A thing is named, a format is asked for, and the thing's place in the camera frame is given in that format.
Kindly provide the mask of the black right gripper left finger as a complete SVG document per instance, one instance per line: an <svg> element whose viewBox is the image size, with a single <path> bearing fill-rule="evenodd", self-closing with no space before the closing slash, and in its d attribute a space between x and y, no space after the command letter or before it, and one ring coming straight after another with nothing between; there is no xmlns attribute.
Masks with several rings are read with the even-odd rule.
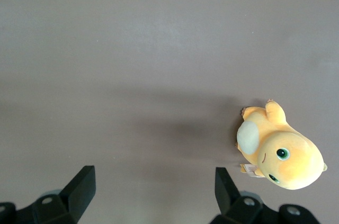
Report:
<svg viewBox="0 0 339 224"><path fill-rule="evenodd" d="M95 167L84 166L62 189L44 193L17 209L1 203L1 223L78 223L95 195Z"/></svg>

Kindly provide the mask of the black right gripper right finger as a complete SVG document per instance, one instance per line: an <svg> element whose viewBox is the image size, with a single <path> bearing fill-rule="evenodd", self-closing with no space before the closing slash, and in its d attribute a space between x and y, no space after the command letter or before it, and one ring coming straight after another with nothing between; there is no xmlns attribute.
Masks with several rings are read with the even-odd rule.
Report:
<svg viewBox="0 0 339 224"><path fill-rule="evenodd" d="M283 204L274 211L257 194L240 192L224 167L215 170L215 197L220 214L211 223L319 223L302 206Z"/></svg>

